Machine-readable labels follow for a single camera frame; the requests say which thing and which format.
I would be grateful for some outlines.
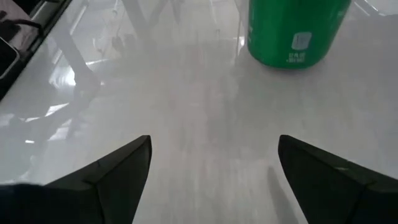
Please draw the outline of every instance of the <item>green can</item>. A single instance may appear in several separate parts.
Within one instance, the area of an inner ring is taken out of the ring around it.
[[[329,51],[351,0],[250,0],[248,49],[265,65],[306,68]]]

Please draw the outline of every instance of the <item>label on can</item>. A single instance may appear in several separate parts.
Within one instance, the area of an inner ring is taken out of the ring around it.
[[[293,36],[292,49],[293,50],[305,50],[310,45],[312,33],[310,32],[298,32]]]
[[[305,62],[305,52],[301,53],[289,53],[289,57],[286,60],[288,63],[304,63]]]

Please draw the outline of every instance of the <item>white table surface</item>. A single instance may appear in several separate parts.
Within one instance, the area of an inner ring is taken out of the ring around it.
[[[74,0],[0,102],[0,182],[48,183],[142,134],[135,223],[306,223],[281,134],[398,178],[397,1],[353,2],[295,72],[250,56],[236,2]]]

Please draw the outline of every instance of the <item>green soda can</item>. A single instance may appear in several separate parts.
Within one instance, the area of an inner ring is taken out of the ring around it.
[[[265,65],[306,68],[329,51],[351,0],[250,0],[248,49]]]

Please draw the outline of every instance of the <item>black object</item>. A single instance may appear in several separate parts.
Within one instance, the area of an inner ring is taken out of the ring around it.
[[[131,224],[151,154],[150,136],[141,136],[46,186],[2,186],[0,223]]]
[[[21,27],[19,27],[17,24],[13,23],[9,19],[0,22],[0,37],[6,42],[12,40],[20,30]]]
[[[11,45],[0,37],[0,80],[19,60],[19,53]]]
[[[278,151],[308,224],[398,223],[398,180],[290,136]]]
[[[38,24],[38,23],[36,23],[36,22],[28,21],[28,20],[26,20],[26,19],[15,19],[15,20],[13,20],[13,21],[11,21],[11,22],[12,22],[13,24],[15,24],[15,25],[21,24],[21,25],[27,25],[27,26],[35,27],[35,28],[38,30],[38,32],[39,32],[39,36],[40,36],[40,37],[43,37],[43,36],[44,36],[44,32],[43,32],[43,27],[42,27],[42,25],[40,25],[40,24]]]
[[[42,0],[13,0],[19,7],[22,8],[26,12],[26,14],[30,14],[37,5],[42,3]]]
[[[7,15],[7,12],[6,12],[6,11],[0,10],[0,21],[1,21],[2,19],[4,19],[4,18],[6,17],[6,15]]]

